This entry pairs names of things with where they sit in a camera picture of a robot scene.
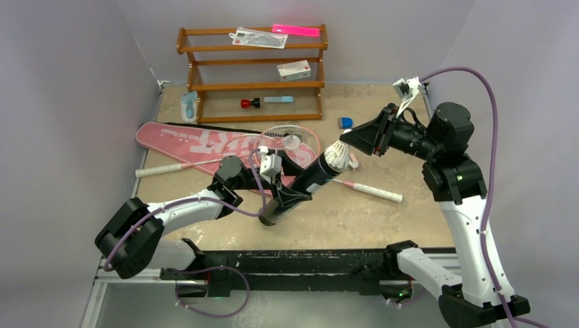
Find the white feather shuttlecock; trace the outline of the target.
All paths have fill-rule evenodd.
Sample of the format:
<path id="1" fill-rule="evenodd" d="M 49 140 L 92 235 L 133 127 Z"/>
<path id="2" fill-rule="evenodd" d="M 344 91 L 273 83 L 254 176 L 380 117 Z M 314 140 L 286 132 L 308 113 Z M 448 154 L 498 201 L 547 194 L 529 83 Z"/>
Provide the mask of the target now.
<path id="1" fill-rule="evenodd" d="M 335 143 L 325 149 L 324 157 L 330 168 L 336 172 L 343 172 L 350 162 L 350 145 L 339 137 Z"/>

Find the black shuttlecock tube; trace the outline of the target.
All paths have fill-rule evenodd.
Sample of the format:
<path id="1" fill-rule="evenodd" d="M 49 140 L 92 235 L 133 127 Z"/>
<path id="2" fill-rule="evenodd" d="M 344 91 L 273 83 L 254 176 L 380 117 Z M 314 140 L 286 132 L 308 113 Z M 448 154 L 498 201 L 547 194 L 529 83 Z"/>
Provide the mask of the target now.
<path id="1" fill-rule="evenodd" d="M 306 169 L 312 175 L 312 177 L 308 179 L 309 186 L 307 187 L 307 191 L 312 192 L 312 199 L 314 193 L 344 172 L 336 172 L 330 168 L 326 163 L 324 153 L 321 153 Z M 278 221 L 282 220 L 283 215 L 286 215 L 297 207 L 291 210 L 271 210 L 269 209 L 269 202 L 266 204 L 263 213 L 259 216 L 260 222 L 265 226 L 274 226 Z"/>

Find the pink badminton racket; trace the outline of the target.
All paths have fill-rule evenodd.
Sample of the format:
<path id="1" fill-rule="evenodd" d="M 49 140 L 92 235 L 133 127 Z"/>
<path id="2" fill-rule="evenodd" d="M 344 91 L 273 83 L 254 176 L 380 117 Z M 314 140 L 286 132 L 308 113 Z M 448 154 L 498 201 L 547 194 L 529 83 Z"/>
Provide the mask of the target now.
<path id="1" fill-rule="evenodd" d="M 214 169 L 210 172 L 214 175 L 215 182 L 226 187 L 255 189 L 257 183 L 262 181 L 259 177 L 260 167 L 274 163 L 280 158 L 282 150 L 281 142 L 275 138 L 243 134 L 227 140 L 217 159 L 138 169 L 135 176 L 142 178 L 186 168 L 205 169 L 212 165 Z"/>
<path id="2" fill-rule="evenodd" d="M 283 147 L 283 138 L 287 135 L 297 135 L 301 140 L 301 145 L 297 150 L 285 150 Z M 319 138 L 310 129 L 307 129 L 298 125 L 278 125 L 273 126 L 264 132 L 262 132 L 258 137 L 254 138 L 252 141 L 252 146 L 258 148 L 260 146 L 266 146 L 270 149 L 276 151 L 286 151 L 292 159 L 294 159 L 297 164 L 305 168 L 311 164 L 315 158 L 322 152 Z M 361 193 L 366 193 L 376 197 L 380 197 L 392 202 L 401 203 L 403 200 L 403 195 L 399 193 L 394 193 L 390 191 L 385 191 L 384 189 L 379 189 L 375 187 L 370 187 L 365 184 L 360 184 L 356 182 L 333 179 L 334 182 L 343 184 L 353 190 Z"/>

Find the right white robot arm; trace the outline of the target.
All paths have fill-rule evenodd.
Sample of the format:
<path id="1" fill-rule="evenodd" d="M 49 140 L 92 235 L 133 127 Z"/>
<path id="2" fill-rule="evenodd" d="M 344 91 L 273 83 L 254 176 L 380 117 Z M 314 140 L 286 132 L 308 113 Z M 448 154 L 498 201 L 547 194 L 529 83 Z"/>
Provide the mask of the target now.
<path id="1" fill-rule="evenodd" d="M 428 125 L 410 123 L 389 104 L 378 117 L 344 132 L 340 140 L 368 155 L 396 149 L 423 160 L 422 175 L 451 231 L 460 273 L 454 274 L 411 243 L 389 246 L 383 260 L 393 278 L 410 276 L 438 302 L 450 327 L 493 327 L 531 310 L 503 270 L 485 210 L 490 203 L 481 168 L 467 155 L 474 132 L 469 110 L 437 106 Z"/>

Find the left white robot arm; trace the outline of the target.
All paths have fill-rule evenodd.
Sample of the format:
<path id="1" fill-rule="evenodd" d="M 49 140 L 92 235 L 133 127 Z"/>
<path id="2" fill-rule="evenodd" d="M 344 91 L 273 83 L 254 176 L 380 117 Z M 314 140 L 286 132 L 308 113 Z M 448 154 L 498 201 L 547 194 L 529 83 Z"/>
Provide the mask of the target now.
<path id="1" fill-rule="evenodd" d="M 169 232 L 232 212 L 249 217 L 264 214 L 264 208 L 256 213 L 240 209 L 243 199 L 237 190 L 256 190 L 265 198 L 265 190 L 269 189 L 274 200 L 284 204 L 311 199 L 282 183 L 282 176 L 298 177 L 305 171 L 286 153 L 267 151 L 259 165 L 253 159 L 252 154 L 246 163 L 236 156 L 225 157 L 211 184 L 194 195 L 161 203 L 146 204 L 137 197 L 124 202 L 95 238 L 95 245 L 105 258 L 104 271 L 115 271 L 122 279 L 134 277 L 150 264 L 160 240 Z"/>

